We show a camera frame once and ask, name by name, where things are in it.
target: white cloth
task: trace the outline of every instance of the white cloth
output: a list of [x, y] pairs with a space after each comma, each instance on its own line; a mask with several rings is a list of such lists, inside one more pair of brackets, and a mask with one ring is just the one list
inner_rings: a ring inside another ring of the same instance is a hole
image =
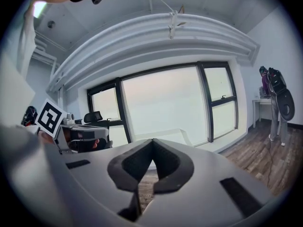
[[34, 30], [34, 6], [24, 14], [24, 25], [18, 45], [17, 70], [24, 79], [27, 77], [29, 61], [36, 48]]
[[35, 92], [26, 82], [30, 58], [36, 47], [33, 9], [26, 0], [3, 36], [0, 47], [0, 123], [21, 124]]

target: desk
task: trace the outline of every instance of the desk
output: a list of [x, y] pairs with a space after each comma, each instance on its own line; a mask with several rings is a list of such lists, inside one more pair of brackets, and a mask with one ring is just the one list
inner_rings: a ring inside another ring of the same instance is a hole
[[[253, 99], [252, 100], [252, 104], [253, 104], [253, 127], [256, 127], [256, 104], [258, 104], [258, 109], [259, 109], [259, 122], [261, 121], [261, 117], [260, 117], [260, 105], [271, 105], [271, 99], [270, 98], [259, 98], [259, 99]], [[280, 133], [280, 129], [281, 129], [281, 115], [279, 113], [278, 116], [279, 119], [279, 126], [278, 126], [278, 133], [277, 135], [279, 135]]]

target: white pipe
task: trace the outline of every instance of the white pipe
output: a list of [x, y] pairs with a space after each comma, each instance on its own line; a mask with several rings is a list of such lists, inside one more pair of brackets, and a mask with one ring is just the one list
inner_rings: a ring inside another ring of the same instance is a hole
[[41, 38], [45, 39], [47, 42], [51, 43], [52, 45], [56, 46], [58, 49], [66, 52], [67, 50], [62, 47], [61, 45], [57, 44], [55, 41], [49, 39], [48, 37], [46, 37], [45, 35], [41, 34], [40, 32], [35, 30], [36, 35], [40, 36]]
[[[253, 43], [254, 45], [256, 45], [256, 46], [258, 45], [256, 42], [254, 42], [249, 36], [247, 36], [243, 32], [241, 32], [241, 31], [237, 30], [236, 28], [234, 28], [230, 25], [227, 25], [223, 22], [220, 22], [220, 21], [217, 21], [217, 20], [214, 20], [214, 19], [211, 19], [211, 18], [207, 18], [207, 17], [197, 16], [197, 15], [188, 15], [188, 14], [179, 14], [178, 18], [180, 20], [184, 21], [184, 22], [202, 24], [203, 26], [207, 25], [209, 27], [213, 27], [213, 28], [219, 29], [221, 31], [225, 30], [226, 32], [229, 32], [229, 33], [231, 32], [233, 35], [235, 35], [235, 37], [238, 37], [238, 38], [242, 39], [243, 42], [246, 39], [249, 42]], [[138, 36], [142, 35], [143, 30], [138, 32], [138, 29], [140, 30], [140, 28], [138, 28], [138, 26], [143, 28], [144, 26], [169, 24], [170, 19], [171, 19], [171, 16], [168, 13], [167, 14], [153, 14], [153, 15], [142, 16], [142, 17], [137, 17], [137, 18], [131, 19], [131, 20], [127, 20], [127, 21], [124, 21], [124, 22], [119, 23], [117, 25], [114, 25], [114, 26], [112, 26], [112, 27], [110, 27], [106, 30], [103, 30], [102, 32], [93, 36], [88, 41], [86, 41], [84, 44], [79, 46], [64, 61], [64, 63], [61, 65], [61, 67], [55, 72], [54, 79], [50, 82], [47, 89], [51, 90], [57, 84], [58, 79], [60, 80], [60, 78], [61, 78], [61, 77], [59, 77], [59, 75], [61, 75], [63, 73], [63, 70], [65, 69], [66, 65], [71, 64], [72, 66], [67, 70], [64, 77], [66, 77], [67, 74], [71, 70], [76, 68], [81, 62], [83, 62], [89, 56], [93, 55], [94, 53], [96, 53], [96, 52], [98, 52], [102, 49], [104, 49], [106, 46], [122, 42], [123, 40], [125, 40], [125, 37], [127, 39], [130, 39], [131, 37], [134, 38], [134, 37], [138, 37]], [[131, 34], [131, 36], [122, 36], [122, 37], [119, 37], [119, 39], [111, 40], [111, 43], [104, 44], [104, 40], [106, 40], [108, 37], [109, 38], [111, 36], [113, 37], [113, 35], [115, 35], [115, 34], [123, 35], [123, 34], [126, 34], [127, 31], [132, 30], [132, 29], [137, 29], [137, 32], [134, 33], [134, 34]], [[144, 30], [144, 33], [150, 34], [153, 31], [154, 31], [154, 29], [149, 28], [148, 30]], [[77, 55], [81, 54], [81, 52], [83, 52], [85, 47], [88, 47], [88, 46], [91, 47], [92, 45], [94, 47], [97, 47], [98, 49], [96, 49], [94, 51], [90, 51], [90, 53], [88, 53], [84, 58], [82, 57], [79, 60]]]
[[[180, 27], [180, 28], [178, 28], [178, 31], [180, 31], [182, 33], [184, 33], [184, 32], [188, 32], [188, 33], [195, 32], [196, 36], [199, 36], [199, 33], [208, 33], [208, 34], [213, 35], [214, 37], [217, 37], [217, 38], [218, 38], [218, 36], [223, 37], [223, 38], [225, 37], [229, 41], [234, 41], [234, 42], [236, 42], [236, 43], [238, 43], [242, 46], [248, 47], [252, 50], [255, 49], [255, 46], [247, 44], [247, 43], [241, 41], [240, 39], [238, 39], [234, 36], [226, 35], [224, 33], [221, 33], [219, 31], [215, 31], [215, 30], [198, 28], [198, 27]], [[86, 59], [90, 58], [91, 56], [93, 56], [94, 54], [96, 54], [96, 53], [98, 53], [102, 50], [108, 49], [109, 47], [115, 46], [117, 44], [121, 44], [125, 41], [129, 42], [131, 39], [136, 39], [136, 38], [141, 38], [144, 41], [148, 41], [149, 38], [147, 36], [149, 36], [150, 38], [153, 38], [154, 34], [157, 34], [157, 33], [160, 33], [160, 32], [164, 32], [164, 33], [167, 32], [168, 33], [168, 29], [165, 28], [165, 27], [161, 27], [161, 28], [143, 30], [143, 31], [139, 31], [139, 32], [135, 32], [135, 33], [132, 33], [132, 34], [125, 35], [125, 36], [120, 37], [118, 39], [112, 40], [109, 43], [103, 44], [101, 47], [96, 48], [95, 50], [93, 50], [90, 53], [83, 56], [80, 60], [77, 60], [77, 62], [75, 64], [73, 64], [73, 66], [65, 72], [63, 78], [69, 77], [69, 74], [73, 69], [77, 68], [77, 66], [79, 66], [83, 61], [85, 61]]]
[[148, 52], [144, 52], [140, 55], [133, 55], [132, 54], [132, 57], [129, 57], [129, 54], [123, 54], [122, 56], [119, 56], [117, 54], [114, 54], [114, 55], [111, 55], [111, 58], [105, 58], [105, 57], [101, 57], [97, 60], [94, 60], [93, 62], [91, 62], [90, 64], [88, 64], [87, 66], [85, 66], [84, 68], [81, 68], [81, 70], [75, 74], [73, 74], [72, 76], [69, 77], [68, 81], [65, 81], [64, 82], [64, 86], [67, 86], [66, 90], [69, 90], [71, 87], [73, 87], [73, 85], [75, 85], [75, 82], [79, 83], [83, 80], [83, 78], [87, 78], [87, 77], [90, 77], [91, 75], [95, 74], [96, 71], [94, 70], [98, 70], [98, 71], [101, 71], [101, 70], [107, 70], [109, 67], [113, 66], [113, 65], [116, 65], [116, 64], [119, 64], [119, 63], [125, 63], [127, 64], [128, 60], [132, 60], [132, 58], [138, 58], [138, 57], [141, 57], [141, 56], [145, 56], [147, 54], [156, 54], [156, 53], [163, 53], [163, 52], [172, 52], [172, 51], [182, 51], [182, 50], [188, 50], [188, 51], [194, 51], [194, 50], [199, 50], [199, 51], [208, 51], [210, 54], [213, 54], [214, 52], [218, 52], [218, 51], [221, 51], [221, 52], [225, 52], [225, 53], [228, 53], [228, 54], [233, 54], [233, 55], [236, 55], [238, 57], [241, 57], [241, 58], [247, 58], [247, 55], [243, 54], [243, 53], [239, 53], [239, 52], [236, 52], [236, 51], [228, 51], [228, 50], [224, 50], [224, 48], [213, 48], [213, 49], [208, 49], [208, 48], [203, 48], [203, 47], [198, 47], [198, 48], [195, 48], [195, 47], [190, 47], [188, 48], [187, 46], [185, 48], [183, 47], [178, 47], [178, 48], [175, 48], [173, 46], [173, 49], [171, 48], [166, 48], [166, 47], [161, 47], [161, 48], [157, 48], [155, 47], [156, 49], [155, 50], [152, 50], [152, 51], [148, 51]]
[[38, 49], [35, 49], [35, 50], [34, 50], [34, 54], [33, 54], [34, 57], [36, 56], [35, 53], [37, 53], [38, 55], [41, 55], [42, 57], [46, 57], [46, 58], [48, 58], [48, 59], [53, 60], [53, 63], [52, 63], [52, 72], [51, 72], [51, 76], [50, 76], [50, 80], [52, 80], [52, 79], [53, 79], [54, 72], [55, 72], [55, 68], [56, 68], [56, 65], [57, 65], [57, 57], [54, 57], [54, 56], [52, 56], [52, 55], [49, 55], [49, 54], [47, 54], [47, 53], [45, 53], [45, 52], [43, 52], [43, 51], [41, 51], [41, 50], [38, 50]]
[[41, 40], [38, 40], [38, 39], [36, 39], [36, 38], [35, 38], [35, 43], [36, 43], [36, 44], [39, 44], [39, 45], [41, 45], [41, 46], [43, 46], [44, 48], [47, 48], [47, 44], [46, 44], [46, 43], [44, 43], [44, 42], [42, 42]]
[[[153, 13], [155, 13], [155, 14], [167, 13], [167, 10], [168, 9], [166, 9], [166, 8], [165, 9], [163, 9], [163, 8], [162, 9], [153, 9]], [[126, 15], [120, 16], [119, 18], [111, 20], [111, 21], [109, 21], [107, 23], [104, 23], [101, 26], [99, 26], [96, 29], [94, 29], [93, 31], [90, 31], [88, 34], [82, 36], [78, 41], [76, 41], [68, 49], [68, 51], [72, 52], [74, 47], [76, 49], [78, 46], [82, 45], [84, 42], [86, 42], [87, 40], [89, 40], [90, 38], [92, 38], [93, 36], [95, 36], [96, 34], [100, 33], [101, 31], [103, 31], [103, 30], [105, 30], [107, 28], [110, 28], [113, 25], [122, 23], [124, 21], [130, 20], [130, 19], [133, 19], [133, 18], [136, 18], [136, 17], [146, 16], [146, 15], [149, 15], [149, 13], [150, 13], [150, 10], [143, 10], [143, 11], [133, 12], [133, 13], [130, 13], [130, 14], [126, 14]], [[217, 15], [217, 14], [212, 14], [209, 11], [206, 13], [206, 12], [198, 10], [198, 9], [187, 9], [187, 13], [189, 13], [189, 14], [197, 14], [197, 15], [205, 16], [205, 17], [213, 17], [214, 19], [222, 21], [222, 22], [224, 22], [226, 24], [229, 24], [229, 25], [233, 24], [233, 22], [230, 21], [228, 18], [226, 18], [224, 16]]]
[[45, 48], [42, 47], [42, 46], [40, 46], [40, 45], [36, 45], [36, 48], [39, 49], [39, 50], [41, 50], [41, 51], [43, 51], [43, 52], [45, 52]]
[[53, 60], [48, 60], [47, 58], [43, 57], [43, 56], [40, 56], [40, 55], [37, 55], [37, 54], [33, 54], [32, 55], [32, 58], [38, 60], [38, 61], [41, 61], [47, 65], [51, 65], [53, 66]]
[[57, 57], [54, 57], [54, 56], [52, 56], [52, 55], [50, 55], [50, 54], [48, 54], [48, 53], [45, 53], [45, 52], [43, 52], [43, 51], [41, 51], [41, 50], [35, 49], [35, 50], [34, 50], [34, 53], [37, 53], [37, 54], [39, 54], [39, 55], [42, 55], [42, 56], [44, 56], [44, 57], [46, 57], [46, 58], [48, 58], [48, 59], [57, 60]]
[[[136, 65], [136, 64], [139, 64], [142, 62], [153, 61], [153, 60], [169, 58], [169, 57], [176, 57], [176, 56], [178, 57], [178, 56], [183, 56], [183, 55], [186, 55], [186, 56], [187, 55], [193, 55], [193, 56], [217, 55], [217, 56], [224, 56], [225, 61], [227, 61], [226, 60], [227, 56], [232, 56], [232, 57], [237, 57], [238, 59], [243, 60], [243, 61], [248, 61], [247, 57], [244, 55], [234, 53], [234, 52], [228, 52], [228, 51], [224, 51], [224, 50], [217, 50], [217, 49], [210, 50], [210, 49], [206, 49], [206, 48], [178, 48], [178, 49], [163, 50], [161, 48], [158, 51], [143, 53], [138, 56], [133, 56], [133, 57], [128, 57], [128, 58], [121, 58], [119, 61], [116, 61], [116, 60], [107, 61], [107, 62], [105, 62], [105, 64], [102, 64], [102, 67], [100, 69], [91, 71], [89, 73], [89, 75], [84, 75], [81, 78], [73, 79], [74, 83], [69, 83], [69, 85], [68, 85], [68, 83], [65, 83], [64, 84], [65, 90], [66, 91], [70, 90], [71, 88], [82, 83], [83, 81], [85, 81], [88, 78], [91, 78], [90, 81], [95, 80], [96, 79], [96, 77], [94, 77], [95, 75], [97, 75], [98, 73], [100, 73], [102, 71], [106, 71], [110, 67], [118, 68], [118, 70], [119, 70], [119, 69], [121, 69], [121, 65], [132, 66], [132, 65]], [[144, 58], [144, 61], [138, 62], [138, 58], [140, 58], [140, 57]]]

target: black foam pad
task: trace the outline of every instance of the black foam pad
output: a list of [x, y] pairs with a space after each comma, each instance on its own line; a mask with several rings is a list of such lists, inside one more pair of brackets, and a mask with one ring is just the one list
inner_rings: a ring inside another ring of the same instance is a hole
[[276, 96], [276, 104], [283, 119], [290, 121], [294, 117], [294, 100], [288, 89]]

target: black window frame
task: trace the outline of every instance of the black window frame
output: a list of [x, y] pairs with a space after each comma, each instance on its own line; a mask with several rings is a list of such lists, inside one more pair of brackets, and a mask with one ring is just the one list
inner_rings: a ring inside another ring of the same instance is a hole
[[[144, 71], [140, 71], [137, 73], [133, 73], [133, 74], [121, 77], [121, 78], [116, 78], [116, 79], [111, 80], [106, 83], [102, 83], [96, 87], [93, 87], [93, 88], [87, 90], [89, 112], [91, 113], [94, 111], [93, 103], [92, 103], [92, 96], [94, 94], [97, 94], [102, 91], [106, 91], [111, 88], [115, 88], [118, 109], [119, 109], [119, 114], [120, 114], [120, 120], [110, 121], [109, 126], [123, 125], [127, 141], [128, 141], [128, 143], [131, 143], [132, 138], [131, 138], [131, 134], [130, 134], [130, 127], [128, 126], [128, 120], [127, 120], [127, 113], [126, 113], [126, 106], [125, 106], [126, 101], [124, 99], [121, 82], [126, 79], [131, 79], [131, 78], [135, 78], [135, 77], [139, 77], [139, 76], [143, 76], [143, 75], [148, 75], [148, 74], [152, 74], [155, 72], [173, 70], [173, 69], [179, 69], [179, 68], [185, 68], [185, 67], [193, 67], [193, 66], [197, 66], [198, 74], [199, 74], [200, 80], [202, 82], [202, 88], [203, 88], [204, 97], [205, 97], [204, 100], [205, 100], [205, 105], [206, 105], [206, 116], [207, 116], [207, 127], [208, 127], [207, 140], [208, 140], [208, 142], [212, 143], [214, 141], [213, 107], [234, 101], [234, 103], [235, 103], [235, 129], [238, 128], [238, 123], [239, 123], [239, 112], [238, 112], [238, 100], [237, 100], [236, 87], [235, 87], [235, 84], [233, 81], [231, 69], [229, 67], [228, 62], [226, 62], [226, 61], [197, 61], [197, 62], [192, 62], [192, 63], [183, 63], [183, 64], [164, 66], [164, 67], [157, 67], [154, 69], [144, 70]], [[226, 69], [228, 79], [229, 79], [229, 82], [230, 82], [231, 88], [232, 88], [232, 96], [212, 101], [210, 89], [209, 89], [209, 85], [208, 85], [207, 77], [206, 77], [206, 73], [205, 73], [205, 69], [207, 69], [207, 68], [225, 68]], [[107, 126], [106, 122], [103, 122], [103, 121], [94, 123], [94, 125], [100, 126], [100, 127]]]
[[109, 81], [107, 83], [103, 83], [101, 85], [98, 85], [96, 87], [93, 87], [91, 89], [87, 90], [87, 99], [88, 99], [88, 104], [89, 104], [89, 112], [92, 113], [94, 112], [94, 107], [93, 107], [93, 99], [92, 96], [99, 93], [103, 92], [109, 89], [115, 88], [116, 90], [116, 97], [117, 97], [117, 104], [118, 104], [118, 110], [119, 110], [119, 115], [120, 115], [120, 120], [114, 120], [114, 121], [106, 121], [102, 120], [99, 122], [94, 122], [90, 123], [90, 125], [93, 126], [99, 126], [99, 127], [111, 127], [111, 126], [119, 126], [123, 125], [124, 126], [124, 131], [125, 135], [127, 138], [127, 142], [131, 143], [131, 135], [128, 129], [127, 125], [127, 120], [126, 120], [126, 113], [125, 113], [125, 104], [122, 98], [122, 87], [121, 87], [121, 79], [116, 78], [115, 80]]

